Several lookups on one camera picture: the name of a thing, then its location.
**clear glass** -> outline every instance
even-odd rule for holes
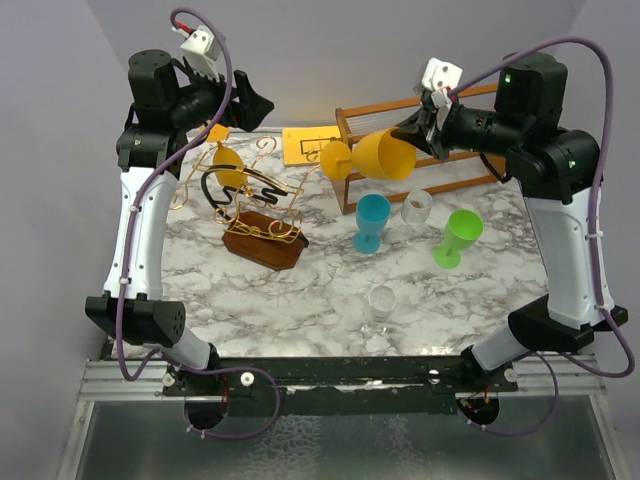
[[[431,213],[433,198],[424,190],[413,190],[402,204],[402,220],[409,225],[419,225],[427,221]]]
[[[375,287],[367,297],[369,301],[369,320],[362,330],[369,334],[383,334],[387,331],[385,320],[388,320],[396,308],[396,294],[393,289],[380,285]]]

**blue cup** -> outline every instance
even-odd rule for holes
[[[360,231],[353,237],[353,246],[360,253],[376,253],[380,248],[380,232],[391,215],[391,204],[382,195],[365,195],[356,207],[356,223]]]

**green cup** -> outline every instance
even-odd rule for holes
[[[471,210],[457,210],[451,214],[444,228],[444,242],[433,250],[433,259],[442,268],[455,268],[460,264],[460,251],[476,243],[484,224]]]

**wooden base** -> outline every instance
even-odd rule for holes
[[[269,224],[274,221],[273,218],[258,212],[241,213],[240,220],[247,225],[259,227],[263,231],[267,231]],[[300,258],[302,250],[307,246],[302,232],[292,243],[285,243],[231,233],[234,228],[233,225],[230,226],[222,235],[222,242],[227,250],[273,270],[293,268]],[[274,231],[281,233],[290,228],[291,225],[285,223],[280,229],[274,229]]]

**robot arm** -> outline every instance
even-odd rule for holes
[[[432,59],[423,78],[438,71],[451,68]],[[566,77],[566,67],[544,53],[514,62],[500,74],[494,111],[466,108],[449,98],[447,87],[455,88],[459,75],[452,84],[436,83],[436,90],[433,82],[422,81],[421,109],[392,133],[439,159],[451,149],[504,156],[507,173],[520,183],[549,295],[512,312],[508,326],[465,352],[483,371],[532,350],[584,348],[594,331],[607,329],[603,308],[617,324],[627,320],[626,310],[614,305],[604,271],[605,302],[596,302],[587,219],[600,151],[588,133],[558,127]]]
[[[227,88],[224,77],[215,69],[220,48],[211,31],[206,27],[184,27],[180,32],[185,37],[184,65],[162,50],[145,50],[129,59],[134,103],[116,149],[122,170],[118,236],[104,293],[88,297],[85,312],[115,338],[118,296],[126,282],[123,339],[132,345],[159,349],[178,363],[203,370],[217,366],[215,348],[185,326],[182,302],[162,300],[164,231],[182,159],[157,176],[139,205],[134,205],[137,193],[154,169],[187,144],[187,131],[211,118]],[[187,75],[190,85],[179,86],[175,68]],[[236,87],[219,123],[252,131],[273,110],[273,103],[255,93],[246,73],[236,70],[234,79]],[[128,276],[123,279],[124,246],[132,209],[137,211],[137,221],[130,233]]]

